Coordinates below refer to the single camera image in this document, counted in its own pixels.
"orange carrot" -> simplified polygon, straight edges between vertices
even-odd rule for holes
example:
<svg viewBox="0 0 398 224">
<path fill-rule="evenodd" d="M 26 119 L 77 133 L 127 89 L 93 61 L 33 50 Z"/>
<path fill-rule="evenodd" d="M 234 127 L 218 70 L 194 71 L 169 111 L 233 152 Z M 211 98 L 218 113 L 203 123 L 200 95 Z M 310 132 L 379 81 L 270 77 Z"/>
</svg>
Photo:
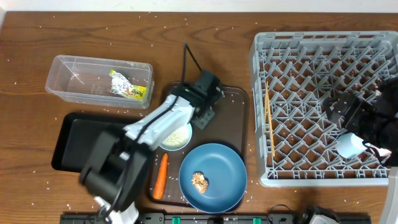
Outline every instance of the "orange carrot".
<svg viewBox="0 0 398 224">
<path fill-rule="evenodd" d="M 160 162 L 159 173 L 157 174 L 154 190 L 154 199 L 161 199 L 163 197 L 164 188 L 166 186 L 168 160 L 169 156 L 167 155 L 167 153 L 165 153 L 162 157 L 162 162 Z"/>
</svg>

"wooden table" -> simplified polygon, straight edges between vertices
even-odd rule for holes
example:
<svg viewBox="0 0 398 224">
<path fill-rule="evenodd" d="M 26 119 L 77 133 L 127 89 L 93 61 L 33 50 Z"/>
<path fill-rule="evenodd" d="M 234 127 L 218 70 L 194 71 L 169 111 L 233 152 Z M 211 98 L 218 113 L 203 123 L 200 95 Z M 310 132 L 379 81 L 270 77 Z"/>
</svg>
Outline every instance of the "wooden table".
<svg viewBox="0 0 398 224">
<path fill-rule="evenodd" d="M 248 55 L 258 32 L 397 29 L 397 14 L 8 12 L 0 35 L 0 223 L 58 223 L 63 212 L 96 211 L 78 174 L 51 168 L 63 117 L 72 111 L 131 117 L 150 113 L 159 105 L 161 89 L 180 78 L 185 41 L 203 68 L 225 85 L 244 88 L 252 102 Z M 155 90 L 150 108 L 117 114 L 118 108 L 105 112 L 103 106 L 67 103 L 47 93 L 47 75 L 60 54 L 151 64 Z M 195 78 L 188 72 L 188 81 Z M 378 222 L 387 187 L 257 185 L 252 105 L 250 110 L 248 193 L 238 213 L 266 213 L 277 203 L 302 212 L 315 203 L 336 212 L 368 213 Z M 136 205 L 142 212 L 162 207 L 182 211 L 145 197 Z"/>
</svg>

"blue plate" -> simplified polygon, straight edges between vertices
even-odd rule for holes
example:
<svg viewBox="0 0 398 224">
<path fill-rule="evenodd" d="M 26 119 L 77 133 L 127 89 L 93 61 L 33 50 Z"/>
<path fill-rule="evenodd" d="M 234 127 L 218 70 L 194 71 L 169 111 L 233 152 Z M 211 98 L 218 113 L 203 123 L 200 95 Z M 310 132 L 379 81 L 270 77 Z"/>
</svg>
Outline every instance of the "blue plate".
<svg viewBox="0 0 398 224">
<path fill-rule="evenodd" d="M 204 194 L 192 185 L 192 175 L 202 172 L 209 182 Z M 180 168 L 180 187 L 195 208 L 220 213 L 233 208 L 243 197 L 248 174 L 242 159 L 222 144 L 204 144 L 192 150 Z"/>
</svg>

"bowl of rice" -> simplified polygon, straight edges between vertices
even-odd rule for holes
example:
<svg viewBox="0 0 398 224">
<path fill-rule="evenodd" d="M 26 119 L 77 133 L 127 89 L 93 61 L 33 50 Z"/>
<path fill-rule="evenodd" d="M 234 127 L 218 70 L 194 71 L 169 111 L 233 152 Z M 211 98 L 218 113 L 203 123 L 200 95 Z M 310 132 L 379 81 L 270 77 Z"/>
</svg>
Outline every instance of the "bowl of rice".
<svg viewBox="0 0 398 224">
<path fill-rule="evenodd" d="M 176 151 L 185 147 L 192 138 L 192 125 L 188 123 L 175 130 L 160 146 L 168 151 Z"/>
</svg>

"dark brown tray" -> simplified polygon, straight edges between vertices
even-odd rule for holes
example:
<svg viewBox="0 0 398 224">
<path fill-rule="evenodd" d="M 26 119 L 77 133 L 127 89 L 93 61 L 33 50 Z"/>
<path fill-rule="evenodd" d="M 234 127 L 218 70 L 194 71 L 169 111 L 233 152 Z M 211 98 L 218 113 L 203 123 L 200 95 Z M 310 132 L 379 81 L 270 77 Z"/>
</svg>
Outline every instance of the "dark brown tray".
<svg viewBox="0 0 398 224">
<path fill-rule="evenodd" d="M 178 85 L 179 83 L 167 85 L 162 91 L 161 102 L 170 94 L 171 89 Z M 224 144 L 234 149 L 244 161 L 248 133 L 249 95 L 241 88 L 225 86 L 224 97 L 222 97 L 213 108 L 216 115 L 205 129 L 201 130 L 195 125 L 192 125 L 193 134 L 191 141 L 184 148 L 174 152 L 166 151 L 161 147 L 156 149 L 154 166 L 149 172 L 149 188 L 146 190 L 149 198 L 153 202 L 165 205 L 191 207 L 183 198 L 178 182 L 178 175 L 185 156 L 192 149 L 202 144 Z M 155 187 L 160 161 L 162 160 L 163 154 L 166 152 L 169 154 L 166 187 L 162 199 L 156 200 L 153 198 L 153 189 Z"/>
</svg>

